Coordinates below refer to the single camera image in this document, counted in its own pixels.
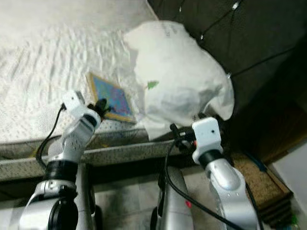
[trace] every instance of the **floor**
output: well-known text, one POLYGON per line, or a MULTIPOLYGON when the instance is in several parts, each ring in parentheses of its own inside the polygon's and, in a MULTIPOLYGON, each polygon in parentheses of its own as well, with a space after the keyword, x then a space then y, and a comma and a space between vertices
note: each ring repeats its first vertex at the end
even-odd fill
MULTIPOLYGON (((189 194, 215 210, 215 201, 209 190, 209 181, 200 167, 182 170, 189 194)), ((94 187, 96 204, 103 212, 106 230, 150 229, 150 218, 157 205, 158 175, 132 178, 94 187)), ((218 221, 192 207, 194 227, 197 230, 218 230, 218 221)))

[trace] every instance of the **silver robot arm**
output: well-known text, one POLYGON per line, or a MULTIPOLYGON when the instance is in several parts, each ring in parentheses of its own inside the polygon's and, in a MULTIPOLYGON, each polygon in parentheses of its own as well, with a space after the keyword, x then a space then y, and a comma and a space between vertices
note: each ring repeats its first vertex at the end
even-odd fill
POLYGON ((46 174, 24 209, 20 230, 76 229, 78 209, 73 200, 78 164, 101 116, 94 106, 84 105, 79 92, 68 92, 63 102, 76 119, 49 147, 46 174))
MULTIPOLYGON (((216 119, 210 117, 193 123, 197 148, 195 163, 201 165, 210 179, 217 211, 227 220, 246 230, 259 229, 257 215, 245 191, 243 175, 222 156, 221 136, 216 119)), ((230 229, 222 223, 221 229, 230 229)))

